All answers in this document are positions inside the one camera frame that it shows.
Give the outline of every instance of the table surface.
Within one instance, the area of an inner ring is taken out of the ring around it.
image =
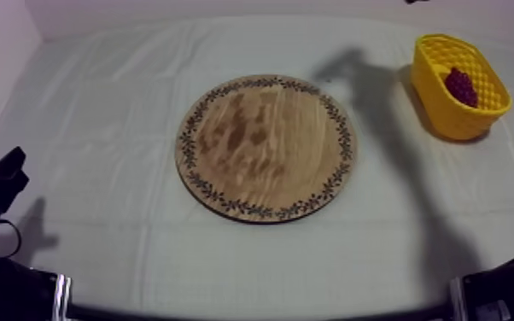
[[[438,301],[451,277],[514,257],[514,104],[475,143],[444,142],[407,81],[419,35],[475,44],[514,100],[514,47],[449,30],[324,17],[176,20],[44,44],[0,119],[31,182],[7,218],[16,259],[73,277],[78,303],[207,318],[359,316]],[[250,74],[318,85],[359,156],[341,194],[286,225],[210,213],[173,160],[207,90]],[[0,227],[0,253],[12,248]]]

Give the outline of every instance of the round wooden board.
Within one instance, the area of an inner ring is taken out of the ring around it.
[[[315,212],[341,191],[356,155],[337,102],[299,79],[258,75],[205,94],[185,116],[175,161],[194,197],[248,223]]]

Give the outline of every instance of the white sheet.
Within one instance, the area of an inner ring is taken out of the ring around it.
[[[430,136],[397,72],[411,63],[416,37],[431,32],[245,17],[44,44],[0,119],[0,157],[22,146],[32,180],[7,214],[26,239],[17,260],[73,277],[75,302],[163,315],[325,318],[439,300],[450,277],[514,257],[514,106],[479,143]],[[482,50],[514,99],[514,48],[457,36]],[[367,83],[380,71],[389,87],[319,76],[355,50]],[[346,189],[286,225],[208,212],[173,161],[176,130],[195,100],[256,73],[317,83],[342,103],[359,138]],[[365,106],[353,103],[355,87],[365,89]],[[9,233],[0,228],[7,247]]]

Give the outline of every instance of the grape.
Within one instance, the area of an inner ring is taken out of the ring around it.
[[[473,108],[478,107],[478,95],[468,74],[453,67],[444,80],[444,85],[454,98]]]

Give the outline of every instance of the cable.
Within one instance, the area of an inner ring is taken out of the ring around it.
[[[8,254],[6,256],[0,256],[0,259],[8,259],[20,251],[20,249],[22,247],[22,235],[20,234],[20,230],[18,230],[16,225],[14,225],[12,222],[8,221],[7,219],[0,219],[0,224],[7,224],[7,225],[12,226],[12,228],[16,232],[16,236],[18,237],[18,243],[16,244],[16,248],[15,248],[14,252],[12,252],[11,254]]]

